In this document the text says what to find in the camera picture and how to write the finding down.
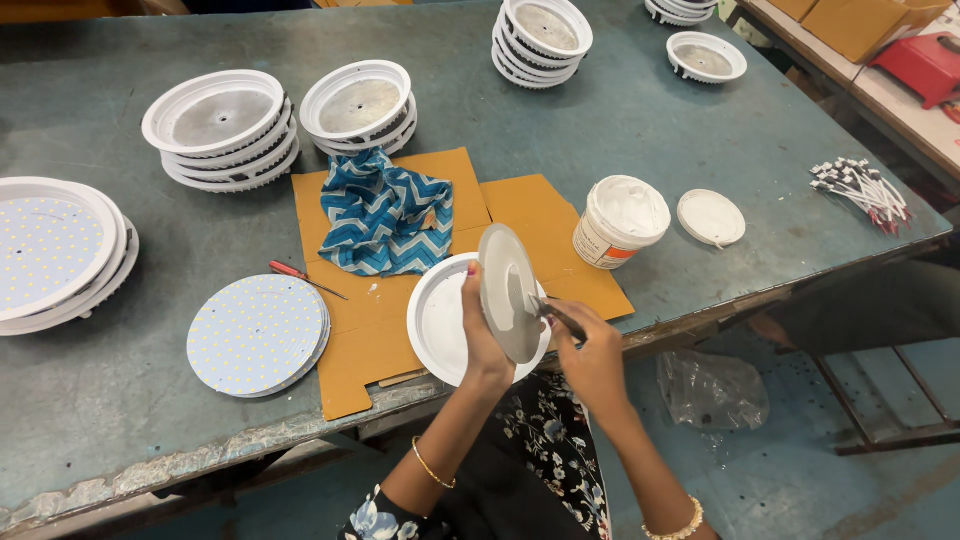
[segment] wrist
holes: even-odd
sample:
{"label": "wrist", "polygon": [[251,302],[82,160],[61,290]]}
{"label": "wrist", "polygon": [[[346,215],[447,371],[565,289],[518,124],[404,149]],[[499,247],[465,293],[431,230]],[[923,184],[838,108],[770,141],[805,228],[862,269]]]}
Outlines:
{"label": "wrist", "polygon": [[640,422],[640,415],[636,412],[634,406],[626,400],[597,411],[591,410],[590,413],[596,418],[600,428],[606,432],[621,430],[631,426],[640,426],[643,428],[643,424]]}
{"label": "wrist", "polygon": [[507,393],[512,384],[513,378],[508,379],[502,374],[472,371],[468,368],[458,390],[468,394],[472,399],[492,401],[495,404]]}

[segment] blue zigzag cloth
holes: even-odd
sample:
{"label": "blue zigzag cloth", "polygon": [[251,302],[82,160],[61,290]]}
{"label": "blue zigzag cloth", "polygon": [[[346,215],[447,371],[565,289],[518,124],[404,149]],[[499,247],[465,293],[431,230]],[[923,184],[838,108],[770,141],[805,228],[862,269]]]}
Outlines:
{"label": "blue zigzag cloth", "polygon": [[379,147],[330,157],[320,256],[359,276],[422,274],[450,249],[453,184],[396,167]]}

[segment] bundle of wires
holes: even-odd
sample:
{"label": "bundle of wires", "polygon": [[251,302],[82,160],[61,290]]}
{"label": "bundle of wires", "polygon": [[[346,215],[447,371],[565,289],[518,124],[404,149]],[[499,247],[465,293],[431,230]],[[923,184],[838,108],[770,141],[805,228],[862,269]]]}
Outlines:
{"label": "bundle of wires", "polygon": [[913,214],[900,192],[880,176],[880,171],[868,169],[869,165],[867,160],[845,158],[837,158],[835,163],[825,162],[810,169],[817,176],[810,185],[818,191],[847,197],[866,212],[881,231],[899,236],[897,220],[910,228]]}

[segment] red plastic stool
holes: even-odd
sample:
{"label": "red plastic stool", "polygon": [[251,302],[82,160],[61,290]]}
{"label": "red plastic stool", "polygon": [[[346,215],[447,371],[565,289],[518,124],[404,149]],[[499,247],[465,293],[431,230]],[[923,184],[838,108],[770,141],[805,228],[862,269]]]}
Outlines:
{"label": "red plastic stool", "polygon": [[879,65],[924,97],[924,109],[960,98],[960,39],[950,32],[907,37],[869,64]]}

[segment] plastic bag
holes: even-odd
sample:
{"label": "plastic bag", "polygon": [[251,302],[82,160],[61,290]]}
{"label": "plastic bag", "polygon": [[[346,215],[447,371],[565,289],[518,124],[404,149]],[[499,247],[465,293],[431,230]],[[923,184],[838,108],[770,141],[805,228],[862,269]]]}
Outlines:
{"label": "plastic bag", "polygon": [[767,389],[756,368],[728,356],[693,351],[657,355],[657,382],[670,416],[697,428],[755,430],[770,415]]}

